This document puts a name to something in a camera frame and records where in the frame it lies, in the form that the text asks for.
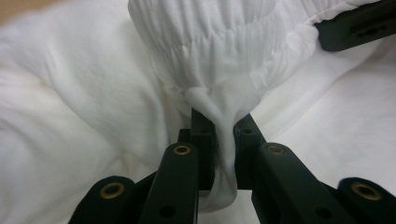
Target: white garment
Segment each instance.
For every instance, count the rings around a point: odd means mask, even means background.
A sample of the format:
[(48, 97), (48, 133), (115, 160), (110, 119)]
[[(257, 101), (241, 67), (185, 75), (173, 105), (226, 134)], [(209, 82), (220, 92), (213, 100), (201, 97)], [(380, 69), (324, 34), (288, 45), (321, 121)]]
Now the white garment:
[[(263, 94), (253, 116), (264, 136), (320, 180), (356, 175), (395, 193), (395, 37), (333, 54), (312, 27), (369, 2), (132, 1), (132, 22), (126, 1), (79, 0), (7, 24), (0, 223), (66, 223), (101, 178), (155, 170), (190, 105), (215, 122), (221, 145), (201, 205), (225, 206), (236, 193), (231, 128)], [(199, 221), (258, 223), (245, 192)]]

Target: brown surface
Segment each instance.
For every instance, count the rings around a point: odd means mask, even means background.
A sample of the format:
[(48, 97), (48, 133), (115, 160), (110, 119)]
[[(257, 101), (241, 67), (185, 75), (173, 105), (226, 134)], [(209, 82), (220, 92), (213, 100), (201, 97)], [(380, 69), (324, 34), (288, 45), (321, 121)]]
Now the brown surface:
[(0, 24), (30, 9), (38, 9), (60, 0), (0, 0)]

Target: wrinkled fabric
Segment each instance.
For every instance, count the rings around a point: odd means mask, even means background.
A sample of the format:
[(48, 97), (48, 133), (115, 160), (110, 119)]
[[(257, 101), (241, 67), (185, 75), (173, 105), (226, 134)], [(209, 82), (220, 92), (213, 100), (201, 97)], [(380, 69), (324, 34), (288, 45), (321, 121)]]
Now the wrinkled fabric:
[(233, 126), (313, 54), (318, 37), (313, 23), (364, 3), (130, 1), (134, 24), (152, 50), (166, 93), (185, 114), (192, 106), (216, 126), (215, 183), (200, 201), (202, 210), (233, 202)]
[[(4, 25), (0, 223), (67, 223), (101, 178), (155, 171), (188, 128), (191, 106), (212, 116), (221, 136), (206, 211), (235, 197), (232, 123), (253, 107), (265, 138), (293, 149), (319, 180), (336, 187), (360, 176), (395, 194), (395, 36), (329, 53), (312, 27), (369, 2), (200, 1), (215, 7), (181, 10), (176, 1), (133, 1), (133, 21), (126, 0), (78, 0)], [(258, 18), (263, 28), (248, 25)], [(249, 194), (199, 223), (259, 223)]]

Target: slot in black object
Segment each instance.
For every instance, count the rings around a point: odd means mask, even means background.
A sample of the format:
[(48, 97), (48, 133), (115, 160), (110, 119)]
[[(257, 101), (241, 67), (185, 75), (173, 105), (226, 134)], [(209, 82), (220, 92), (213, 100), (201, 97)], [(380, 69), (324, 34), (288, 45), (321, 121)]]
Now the slot in black object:
[(324, 50), (340, 51), (396, 34), (396, 1), (382, 0), (315, 24)]

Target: ruffled fabric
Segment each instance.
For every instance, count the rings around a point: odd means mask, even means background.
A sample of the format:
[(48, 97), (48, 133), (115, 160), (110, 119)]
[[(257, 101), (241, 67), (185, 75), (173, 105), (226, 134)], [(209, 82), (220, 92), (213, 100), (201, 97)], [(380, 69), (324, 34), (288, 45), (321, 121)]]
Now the ruffled fabric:
[(130, 0), (129, 11), (164, 90), (186, 116), (216, 125), (215, 183), (203, 211), (233, 202), (233, 126), (312, 55), (315, 22), (374, 1)]

